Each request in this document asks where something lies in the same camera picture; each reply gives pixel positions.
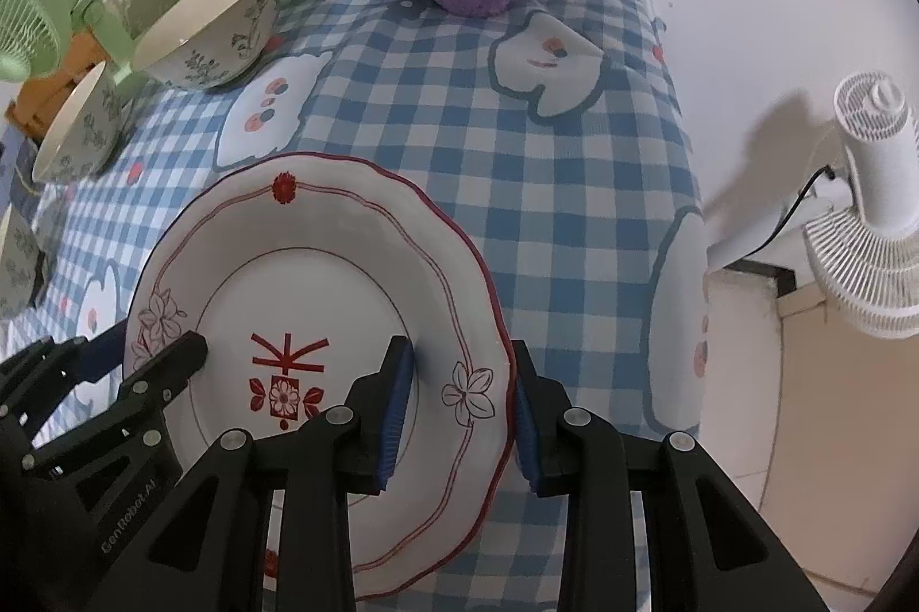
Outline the small floral ceramic bowl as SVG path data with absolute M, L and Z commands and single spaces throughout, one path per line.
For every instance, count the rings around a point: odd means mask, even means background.
M 2 217 L 0 320 L 9 322 L 35 305 L 45 287 L 47 258 L 36 233 L 12 204 Z

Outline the white plate red floral rim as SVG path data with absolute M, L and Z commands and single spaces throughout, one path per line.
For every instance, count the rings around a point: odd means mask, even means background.
M 165 415 L 182 464 L 231 428 L 298 430 L 408 338 L 394 472 L 377 497 L 349 500 L 355 592 L 402 592 L 475 536 L 511 450 L 514 355 L 480 253 L 416 184 L 321 153 L 221 178 L 148 257 L 123 366 L 190 331 L 207 360 Z

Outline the medium floral ceramic bowl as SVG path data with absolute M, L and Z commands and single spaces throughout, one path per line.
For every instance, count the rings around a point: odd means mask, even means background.
M 122 127 L 122 101 L 107 61 L 97 63 L 70 92 L 33 162 L 36 183 L 70 184 L 97 173 Z

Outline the large floral ceramic bowl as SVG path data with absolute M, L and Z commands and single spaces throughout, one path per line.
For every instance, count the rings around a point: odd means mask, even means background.
M 136 43 L 131 68 L 167 87 L 221 87 L 256 63 L 279 0 L 181 0 Z

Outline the white floor fan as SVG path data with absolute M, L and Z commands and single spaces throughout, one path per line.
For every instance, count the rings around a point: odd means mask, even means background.
M 804 225 L 825 299 L 865 334 L 917 334 L 917 116 L 880 71 L 841 80 L 833 95 L 852 204 Z

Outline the blue checkered tablecloth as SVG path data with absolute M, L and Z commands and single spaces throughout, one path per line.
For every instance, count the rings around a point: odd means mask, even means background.
M 509 333 L 576 404 L 643 438 L 700 425 L 701 200 L 646 0 L 514 0 L 490 20 L 431 0 L 287 7 L 248 77 L 146 85 L 111 169 L 45 191 L 56 270 L 3 349 L 120 320 L 176 214 L 280 152 L 358 156 L 419 184 L 480 248 Z

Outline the green desk fan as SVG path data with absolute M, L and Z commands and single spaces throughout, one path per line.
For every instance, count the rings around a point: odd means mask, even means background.
M 89 32 L 114 63 L 114 80 L 127 90 L 134 43 L 125 20 L 105 0 L 2 0 L 2 79 L 24 83 L 61 68 L 75 33 Z

